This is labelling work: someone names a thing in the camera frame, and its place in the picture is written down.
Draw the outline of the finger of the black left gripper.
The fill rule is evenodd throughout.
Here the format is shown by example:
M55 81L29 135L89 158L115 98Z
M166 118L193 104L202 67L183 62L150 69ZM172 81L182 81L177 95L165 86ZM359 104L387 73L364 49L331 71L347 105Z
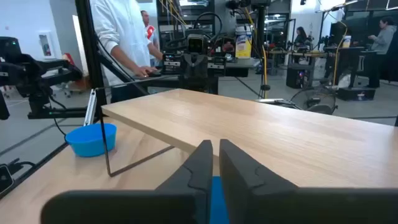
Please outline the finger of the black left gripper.
M197 55L194 66L194 74L199 78L206 78L208 66L208 57L206 55Z
M192 62L191 54L183 54L181 59L181 68L183 70L183 75L185 78L191 77L192 68L194 63Z

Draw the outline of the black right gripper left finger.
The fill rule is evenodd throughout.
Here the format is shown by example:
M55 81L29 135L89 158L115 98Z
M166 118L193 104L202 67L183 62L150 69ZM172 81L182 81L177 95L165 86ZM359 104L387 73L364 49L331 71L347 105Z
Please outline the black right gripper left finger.
M72 190L43 206L41 223L208 223L213 146L204 140L154 190Z

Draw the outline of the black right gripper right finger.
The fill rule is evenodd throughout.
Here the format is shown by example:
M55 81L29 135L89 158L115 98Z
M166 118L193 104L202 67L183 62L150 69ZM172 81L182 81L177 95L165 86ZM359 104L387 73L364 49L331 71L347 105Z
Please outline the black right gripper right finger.
M397 189L299 187L227 139L219 163L230 223L397 223Z

